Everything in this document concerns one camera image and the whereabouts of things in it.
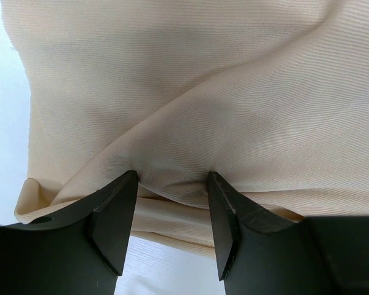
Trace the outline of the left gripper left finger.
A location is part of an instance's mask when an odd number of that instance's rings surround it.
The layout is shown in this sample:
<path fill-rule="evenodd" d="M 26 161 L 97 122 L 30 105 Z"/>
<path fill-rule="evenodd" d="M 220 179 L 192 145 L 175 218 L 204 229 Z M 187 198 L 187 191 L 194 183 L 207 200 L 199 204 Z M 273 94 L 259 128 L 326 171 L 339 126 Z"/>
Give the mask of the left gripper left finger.
<path fill-rule="evenodd" d="M 0 226 L 0 294 L 113 294 L 129 244 L 138 175 L 29 224 Z"/>

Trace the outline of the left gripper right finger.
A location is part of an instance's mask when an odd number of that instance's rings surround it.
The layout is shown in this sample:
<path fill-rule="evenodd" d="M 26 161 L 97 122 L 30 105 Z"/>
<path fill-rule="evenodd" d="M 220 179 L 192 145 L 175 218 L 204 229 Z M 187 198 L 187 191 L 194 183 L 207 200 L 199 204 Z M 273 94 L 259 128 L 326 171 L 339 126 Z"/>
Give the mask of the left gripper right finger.
<path fill-rule="evenodd" d="M 218 277 L 226 294 L 369 294 L 369 216 L 293 222 L 207 178 Z"/>

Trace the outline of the beige trousers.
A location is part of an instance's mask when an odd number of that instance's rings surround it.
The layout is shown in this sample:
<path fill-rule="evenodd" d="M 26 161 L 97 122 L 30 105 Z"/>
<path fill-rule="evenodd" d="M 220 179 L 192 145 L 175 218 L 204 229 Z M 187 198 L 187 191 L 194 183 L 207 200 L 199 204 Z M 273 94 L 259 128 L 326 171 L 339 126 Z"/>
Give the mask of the beige trousers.
<path fill-rule="evenodd" d="M 369 1 L 3 1 L 31 90 L 30 222 L 140 179 L 132 233 L 213 249 L 206 178 L 369 215 Z"/>

